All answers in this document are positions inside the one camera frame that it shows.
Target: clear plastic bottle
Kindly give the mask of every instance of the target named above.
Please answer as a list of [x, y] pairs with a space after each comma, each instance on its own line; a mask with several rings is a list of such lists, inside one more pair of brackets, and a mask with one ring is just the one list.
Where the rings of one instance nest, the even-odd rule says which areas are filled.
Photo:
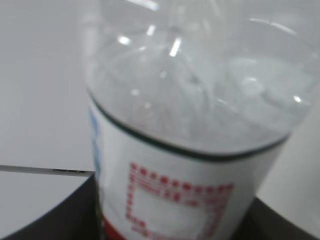
[[[107, 233], [128, 240], [229, 237], [254, 196], [253, 162], [275, 158], [272, 150], [319, 92], [320, 36], [313, 28], [320, 2], [94, 2], [86, 16], [85, 60], [92, 115], [102, 129], [95, 148]], [[150, 178], [148, 186], [142, 177]], [[162, 177], [182, 189], [172, 190]], [[128, 184], [139, 199], [129, 205]], [[197, 186], [208, 194], [211, 188], [230, 192], [215, 196], [223, 207], [201, 194], [178, 201], [190, 209], [194, 201], [201, 214], [162, 205], [166, 195], [175, 202], [175, 194], [191, 191], [186, 184], [195, 193]], [[151, 213], [150, 199], [161, 202], [160, 212]], [[207, 208], [220, 210], [210, 215]], [[166, 224], [168, 216], [180, 225]]]

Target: black table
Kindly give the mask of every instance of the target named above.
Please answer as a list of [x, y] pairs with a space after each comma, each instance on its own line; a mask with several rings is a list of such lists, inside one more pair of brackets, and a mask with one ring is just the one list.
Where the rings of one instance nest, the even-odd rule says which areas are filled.
[[[51, 212], [5, 240], [102, 240], [96, 218], [96, 185], [91, 176], [68, 199]], [[316, 240], [256, 199], [251, 211], [258, 211], [272, 219], [279, 228], [286, 229], [285, 236], [262, 231], [251, 212], [242, 221], [232, 240]]]

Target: red dotted border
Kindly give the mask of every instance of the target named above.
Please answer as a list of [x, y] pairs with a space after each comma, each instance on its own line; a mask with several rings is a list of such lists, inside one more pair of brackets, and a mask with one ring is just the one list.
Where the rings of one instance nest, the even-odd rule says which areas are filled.
[[[133, 205], [134, 205], [134, 192], [137, 187], [137, 180], [142, 181], [143, 179], [151, 180], [156, 182], [160, 186], [165, 188], [164, 195], [165, 199], [170, 199], [171, 201], [179, 202], [182, 195], [179, 192], [172, 192], [169, 188], [173, 188], [175, 191], [180, 191], [182, 193], [193, 193], [196, 196], [210, 197], [215, 196], [216, 198], [208, 198], [209, 201], [206, 202], [207, 209], [215, 215], [215, 218], [209, 219], [204, 228], [203, 232], [197, 237], [196, 240], [201, 240], [205, 238], [210, 238], [215, 235], [218, 230], [219, 223], [222, 220], [229, 197], [234, 189], [234, 184], [224, 184], [220, 186], [202, 186], [193, 185], [189, 182], [181, 182], [177, 179], [170, 179], [168, 176], [158, 174], [154, 171], [149, 171], [145, 167], [139, 167], [136, 163], [132, 162], [130, 164], [130, 174], [129, 174], [129, 184], [127, 189], [127, 206], [126, 206], [126, 218], [133, 224], [132, 230], [140, 233], [145, 238], [150, 238], [153, 240], [186, 240], [178, 239], [174, 237], [167, 237], [161, 234], [150, 232], [147, 229], [147, 224], [137, 217], [133, 216]], [[189, 200], [185, 204], [190, 207], [198, 207], [199, 202], [197, 200]]]

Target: red stamp design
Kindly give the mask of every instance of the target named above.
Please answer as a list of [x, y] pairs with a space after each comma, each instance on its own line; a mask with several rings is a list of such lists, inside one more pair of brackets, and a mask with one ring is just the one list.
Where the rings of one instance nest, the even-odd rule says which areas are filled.
[[233, 183], [194, 185], [171, 179], [132, 162], [126, 218], [133, 231], [151, 240], [207, 239], [217, 232], [233, 189]]

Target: plastic bottle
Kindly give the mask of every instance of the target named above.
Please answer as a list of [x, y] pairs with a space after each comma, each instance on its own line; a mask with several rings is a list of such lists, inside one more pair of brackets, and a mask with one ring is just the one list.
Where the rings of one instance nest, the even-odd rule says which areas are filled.
[[105, 232], [229, 238], [259, 166], [265, 173], [317, 96], [320, 3], [89, 4], [85, 61]]

